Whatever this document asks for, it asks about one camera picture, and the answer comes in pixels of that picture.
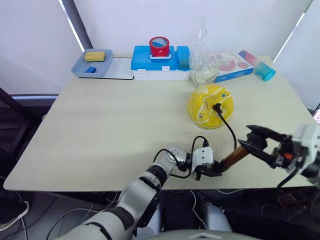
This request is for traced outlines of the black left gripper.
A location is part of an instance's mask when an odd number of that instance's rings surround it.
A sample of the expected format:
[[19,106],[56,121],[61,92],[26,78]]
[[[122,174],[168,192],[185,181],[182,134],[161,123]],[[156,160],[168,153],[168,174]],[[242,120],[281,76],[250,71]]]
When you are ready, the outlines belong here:
[[227,171],[229,166],[224,162],[215,161],[213,164],[205,163],[195,167],[192,172],[192,178],[199,181],[202,176],[221,177],[222,173],[213,173],[212,171]]

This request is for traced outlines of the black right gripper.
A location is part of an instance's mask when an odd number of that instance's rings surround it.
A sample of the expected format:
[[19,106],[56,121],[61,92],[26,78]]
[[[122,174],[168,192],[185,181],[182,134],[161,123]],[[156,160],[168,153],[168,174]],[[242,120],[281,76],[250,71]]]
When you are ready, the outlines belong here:
[[[293,172],[301,155],[302,140],[286,134],[280,134],[269,128],[258,125],[247,125],[251,130],[248,133],[247,140],[239,140],[238,142],[251,155],[267,163],[271,168],[282,168],[287,172]],[[278,142],[271,155],[264,152],[268,146],[267,139]]]

